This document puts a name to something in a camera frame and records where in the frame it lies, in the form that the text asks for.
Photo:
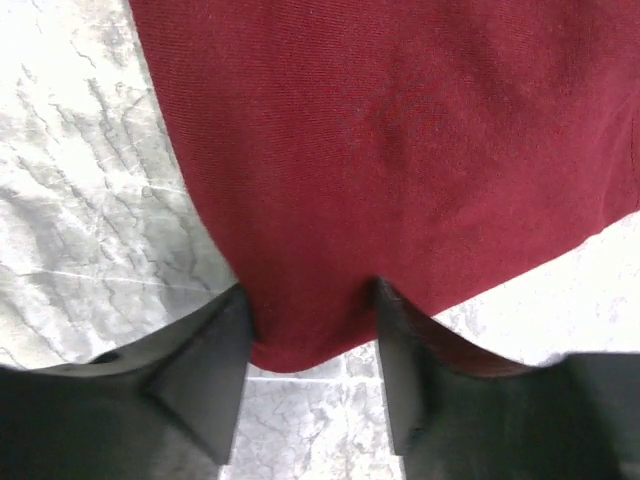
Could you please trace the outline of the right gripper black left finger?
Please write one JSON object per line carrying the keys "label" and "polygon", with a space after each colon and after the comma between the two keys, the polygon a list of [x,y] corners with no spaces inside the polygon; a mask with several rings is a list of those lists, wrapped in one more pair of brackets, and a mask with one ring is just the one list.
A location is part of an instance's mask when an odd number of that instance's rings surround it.
{"label": "right gripper black left finger", "polygon": [[5,479],[213,479],[253,341],[245,291],[86,363],[1,370]]}

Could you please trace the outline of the dark red t shirt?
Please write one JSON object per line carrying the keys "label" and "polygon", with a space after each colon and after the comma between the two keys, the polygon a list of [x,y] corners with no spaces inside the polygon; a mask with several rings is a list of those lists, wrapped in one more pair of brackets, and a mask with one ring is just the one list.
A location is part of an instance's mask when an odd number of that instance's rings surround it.
{"label": "dark red t shirt", "polygon": [[252,361],[375,335],[377,278],[431,317],[639,209],[635,1],[134,1]]}

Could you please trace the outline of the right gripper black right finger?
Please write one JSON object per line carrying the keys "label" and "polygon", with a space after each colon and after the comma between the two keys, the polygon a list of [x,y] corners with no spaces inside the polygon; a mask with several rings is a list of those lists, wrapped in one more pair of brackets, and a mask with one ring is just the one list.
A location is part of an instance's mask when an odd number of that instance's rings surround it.
{"label": "right gripper black right finger", "polygon": [[[375,305],[387,422],[407,478],[638,477],[636,354],[572,354],[506,373],[455,334],[451,349],[430,347],[417,310],[385,280]],[[465,372],[452,353],[496,372]]]}

